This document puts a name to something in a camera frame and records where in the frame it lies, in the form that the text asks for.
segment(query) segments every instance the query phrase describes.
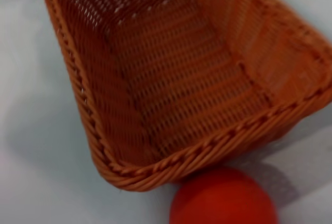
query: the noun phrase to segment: orange basket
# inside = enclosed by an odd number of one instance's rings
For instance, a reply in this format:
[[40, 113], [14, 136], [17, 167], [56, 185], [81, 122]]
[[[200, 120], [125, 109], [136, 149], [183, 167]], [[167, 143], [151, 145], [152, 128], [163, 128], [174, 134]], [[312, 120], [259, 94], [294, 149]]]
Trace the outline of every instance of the orange basket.
[[279, 0], [46, 0], [100, 174], [146, 191], [332, 99], [332, 49]]

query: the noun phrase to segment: wicker basket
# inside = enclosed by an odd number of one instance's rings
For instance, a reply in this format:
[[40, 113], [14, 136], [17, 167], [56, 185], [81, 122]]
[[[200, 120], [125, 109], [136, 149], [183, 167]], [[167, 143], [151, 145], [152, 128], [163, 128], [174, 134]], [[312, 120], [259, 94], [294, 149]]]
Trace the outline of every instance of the wicker basket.
[[100, 174], [146, 191], [332, 99], [332, 50], [279, 0], [46, 0]]

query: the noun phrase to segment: orange ball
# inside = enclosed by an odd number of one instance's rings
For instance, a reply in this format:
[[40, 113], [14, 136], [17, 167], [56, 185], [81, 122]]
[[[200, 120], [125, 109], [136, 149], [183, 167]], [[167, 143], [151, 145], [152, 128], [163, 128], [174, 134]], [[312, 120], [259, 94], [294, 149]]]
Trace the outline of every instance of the orange ball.
[[219, 169], [185, 183], [176, 194], [170, 224], [277, 224], [268, 195], [235, 169]]

